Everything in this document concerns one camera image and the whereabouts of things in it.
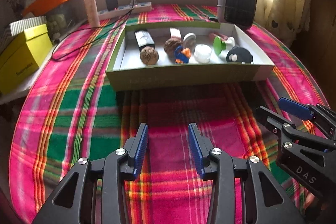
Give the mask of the black plush toy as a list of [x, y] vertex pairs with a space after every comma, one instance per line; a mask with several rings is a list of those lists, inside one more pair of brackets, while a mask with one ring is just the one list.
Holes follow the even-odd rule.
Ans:
[[253, 62], [253, 56], [247, 49], [235, 46], [227, 53], [226, 61], [228, 63], [250, 64]]

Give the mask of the blue orange toy figure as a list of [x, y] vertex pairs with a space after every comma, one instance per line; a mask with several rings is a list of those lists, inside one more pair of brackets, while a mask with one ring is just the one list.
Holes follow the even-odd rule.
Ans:
[[177, 64], [188, 64], [191, 57], [191, 52], [189, 48], [178, 46], [174, 51], [174, 56], [175, 62]]

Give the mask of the brown walnut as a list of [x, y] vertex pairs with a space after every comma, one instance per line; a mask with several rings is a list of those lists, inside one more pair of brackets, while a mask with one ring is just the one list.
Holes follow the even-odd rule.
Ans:
[[153, 47], [145, 47], [140, 51], [139, 57], [145, 65], [155, 65], [159, 60], [159, 54]]
[[181, 38], [171, 37], [167, 41], [165, 41], [163, 49], [169, 57], [172, 57], [174, 55], [176, 48], [182, 45], [183, 42], [181, 41]]

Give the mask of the white small jar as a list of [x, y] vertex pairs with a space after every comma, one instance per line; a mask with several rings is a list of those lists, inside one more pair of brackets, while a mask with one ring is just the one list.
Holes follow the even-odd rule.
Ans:
[[195, 60], [199, 63], [209, 63], [212, 48], [206, 44], [197, 44], [194, 50]]

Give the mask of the green white suction knob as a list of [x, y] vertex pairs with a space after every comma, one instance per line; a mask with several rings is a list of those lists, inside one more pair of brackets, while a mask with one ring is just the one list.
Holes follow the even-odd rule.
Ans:
[[226, 39], [215, 36], [213, 41], [214, 52], [219, 56], [223, 51], [230, 51], [235, 46], [235, 39], [233, 37], [228, 37]]

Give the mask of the white round hook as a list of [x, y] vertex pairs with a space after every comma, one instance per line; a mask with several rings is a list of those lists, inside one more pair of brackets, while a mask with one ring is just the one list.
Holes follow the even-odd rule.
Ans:
[[194, 33], [188, 33], [183, 37], [183, 46], [192, 50], [195, 47], [197, 36]]

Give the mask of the black grey remote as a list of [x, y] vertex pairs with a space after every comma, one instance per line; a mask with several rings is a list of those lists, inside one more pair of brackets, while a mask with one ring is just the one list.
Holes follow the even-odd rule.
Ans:
[[137, 30], [134, 32], [134, 35], [139, 51], [142, 51], [146, 47], [155, 48], [155, 42], [147, 30]]

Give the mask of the pink eraser block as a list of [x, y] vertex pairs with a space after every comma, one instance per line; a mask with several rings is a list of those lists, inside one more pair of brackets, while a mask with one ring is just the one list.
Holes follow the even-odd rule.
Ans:
[[181, 39], [181, 32], [177, 28], [170, 28], [170, 37]]

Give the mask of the plaid pink green blanket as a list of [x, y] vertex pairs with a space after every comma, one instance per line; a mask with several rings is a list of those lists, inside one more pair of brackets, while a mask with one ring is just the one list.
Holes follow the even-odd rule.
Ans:
[[31, 88], [10, 151], [13, 207], [30, 223], [43, 202], [81, 157], [96, 160], [123, 146], [138, 125], [149, 126], [140, 177], [126, 184], [131, 223], [205, 223], [212, 184], [191, 159], [187, 126], [195, 122], [214, 144], [234, 157], [258, 156], [303, 209], [307, 191], [276, 165], [277, 139], [254, 117], [278, 99], [327, 104], [315, 79], [289, 48], [259, 25], [247, 31], [275, 66], [261, 82], [115, 92], [105, 71], [122, 27], [103, 21], [71, 35]]

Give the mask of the green white cardboard tray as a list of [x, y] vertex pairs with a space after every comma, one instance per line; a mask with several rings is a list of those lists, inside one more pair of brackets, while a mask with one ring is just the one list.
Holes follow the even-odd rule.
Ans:
[[[163, 49], [170, 38], [170, 30], [176, 28], [182, 35], [193, 33], [197, 44], [213, 46], [209, 35], [217, 33], [234, 38], [253, 57], [251, 63], [229, 63], [228, 51], [220, 55], [214, 52], [206, 63], [194, 57], [187, 64], [177, 64]], [[159, 59], [154, 65], [145, 65], [140, 59], [136, 31], [147, 31], [155, 42]], [[118, 38], [106, 69], [106, 76], [115, 91], [166, 88], [173, 86], [203, 85], [261, 81], [270, 76], [274, 62], [243, 30], [234, 24], [212, 22], [157, 22], [129, 25]]]

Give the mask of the grey black space heater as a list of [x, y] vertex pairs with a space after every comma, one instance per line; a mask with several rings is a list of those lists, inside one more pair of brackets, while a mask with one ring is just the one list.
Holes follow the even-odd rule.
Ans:
[[218, 22], [235, 24], [247, 30], [252, 27], [256, 5], [257, 0], [218, 0]]

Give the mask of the white power strip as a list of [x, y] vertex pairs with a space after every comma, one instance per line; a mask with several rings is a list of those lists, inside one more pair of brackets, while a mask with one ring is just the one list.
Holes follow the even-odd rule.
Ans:
[[99, 20], [106, 20], [110, 18], [124, 16], [129, 11], [131, 11], [132, 14], [139, 14], [142, 12], [151, 12], [152, 8], [153, 7], [152, 7], [151, 2], [138, 3], [134, 5], [134, 7], [132, 7], [132, 5], [119, 6], [118, 8], [111, 10], [111, 11], [108, 11], [108, 10], [99, 11], [98, 18]]

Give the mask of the yellow shoe box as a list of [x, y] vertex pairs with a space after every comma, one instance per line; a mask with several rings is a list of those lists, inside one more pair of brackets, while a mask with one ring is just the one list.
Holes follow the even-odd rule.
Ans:
[[46, 24], [21, 32], [1, 53], [1, 94], [37, 71], [52, 48]]

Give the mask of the white cosmetic tube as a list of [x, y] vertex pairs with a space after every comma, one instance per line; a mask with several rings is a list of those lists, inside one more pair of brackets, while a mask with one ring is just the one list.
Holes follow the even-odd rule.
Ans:
[[100, 27], [96, 0], [84, 0], [88, 23], [91, 27]]

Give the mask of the striped white box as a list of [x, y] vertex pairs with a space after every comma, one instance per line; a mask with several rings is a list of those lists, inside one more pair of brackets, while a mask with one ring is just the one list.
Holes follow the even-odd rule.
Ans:
[[1, 34], [1, 52], [3, 52], [6, 47], [13, 41], [13, 39], [16, 38], [24, 30], [46, 23], [47, 19], [45, 16], [36, 16], [10, 23]]

